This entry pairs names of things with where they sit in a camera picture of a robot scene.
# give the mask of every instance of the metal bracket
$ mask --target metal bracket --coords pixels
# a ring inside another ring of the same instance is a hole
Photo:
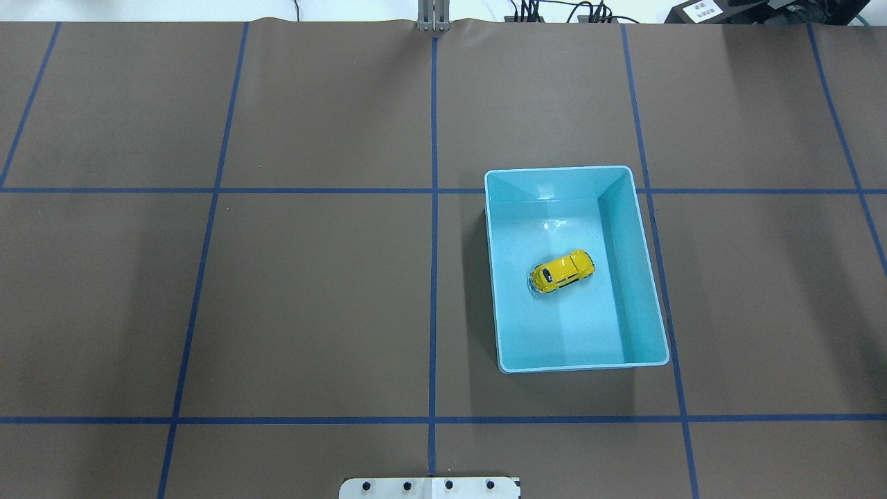
[[[419,0],[419,31],[449,31],[450,0]]]
[[[339,499],[521,499],[521,479],[452,477],[347,479]]]

